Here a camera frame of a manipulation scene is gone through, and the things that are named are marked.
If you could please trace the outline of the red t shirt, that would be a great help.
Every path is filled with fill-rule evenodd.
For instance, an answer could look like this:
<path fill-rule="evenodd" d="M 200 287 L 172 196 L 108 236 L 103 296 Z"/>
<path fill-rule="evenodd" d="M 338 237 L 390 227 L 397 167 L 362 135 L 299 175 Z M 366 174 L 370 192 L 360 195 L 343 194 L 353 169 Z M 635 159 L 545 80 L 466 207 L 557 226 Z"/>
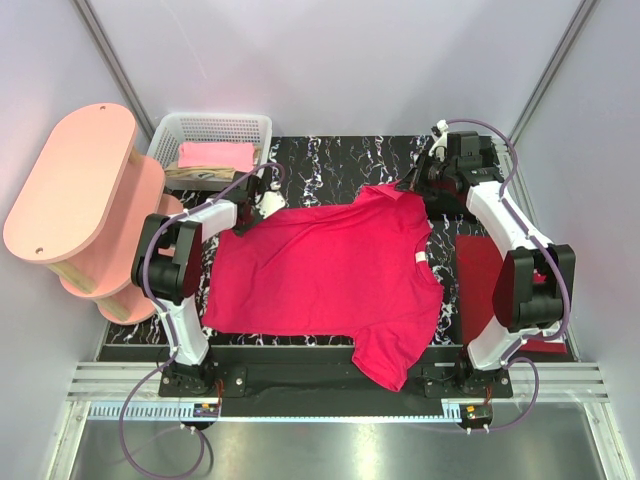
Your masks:
<path fill-rule="evenodd" d="M 220 235 L 202 323 L 228 334 L 345 336 L 353 363 L 397 392 L 431 342 L 443 289 L 423 200 L 391 184 L 351 204 L 285 209 Z"/>

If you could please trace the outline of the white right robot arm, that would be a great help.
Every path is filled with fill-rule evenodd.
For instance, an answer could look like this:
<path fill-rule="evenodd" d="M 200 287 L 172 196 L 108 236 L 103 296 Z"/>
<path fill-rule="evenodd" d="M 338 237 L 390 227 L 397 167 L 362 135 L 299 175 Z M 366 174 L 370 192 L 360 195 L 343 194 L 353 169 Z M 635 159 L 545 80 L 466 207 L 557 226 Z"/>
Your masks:
<path fill-rule="evenodd" d="M 460 350 L 443 387 L 483 396 L 506 376 L 517 350 L 531 340 L 564 335 L 571 311 L 576 255 L 543 235 L 514 203 L 493 139 L 475 131 L 434 127 L 398 188 L 422 197 L 429 217 L 460 215 L 485 228 L 500 254 L 488 324 Z"/>

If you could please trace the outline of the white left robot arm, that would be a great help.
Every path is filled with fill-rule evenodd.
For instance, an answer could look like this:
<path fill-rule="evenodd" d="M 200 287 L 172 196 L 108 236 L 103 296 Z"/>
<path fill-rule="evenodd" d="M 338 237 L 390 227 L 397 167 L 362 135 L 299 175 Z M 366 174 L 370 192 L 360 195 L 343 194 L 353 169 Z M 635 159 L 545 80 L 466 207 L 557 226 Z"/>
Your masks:
<path fill-rule="evenodd" d="M 169 339 L 169 361 L 200 367 L 209 351 L 195 296 L 202 272 L 203 244 L 217 234 L 248 229 L 262 215 L 260 171 L 237 174 L 221 192 L 178 214 L 150 214 L 143 223 L 131 268 L 131 281 L 149 299 Z"/>

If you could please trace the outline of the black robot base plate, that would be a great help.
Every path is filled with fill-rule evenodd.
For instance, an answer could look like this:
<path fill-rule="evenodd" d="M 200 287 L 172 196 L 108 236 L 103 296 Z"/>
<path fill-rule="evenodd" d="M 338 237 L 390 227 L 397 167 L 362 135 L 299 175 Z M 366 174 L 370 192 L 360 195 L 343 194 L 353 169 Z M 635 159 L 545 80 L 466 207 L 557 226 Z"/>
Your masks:
<path fill-rule="evenodd" d="M 499 373 L 490 390 L 454 386 L 459 346 L 430 346 L 394 393 L 364 375 L 350 346 L 214 346 L 201 382 L 160 380 L 162 397 L 222 396 L 226 419 L 319 417 L 426 417 L 444 412 L 442 401 L 470 403 L 512 397 L 510 378 Z"/>

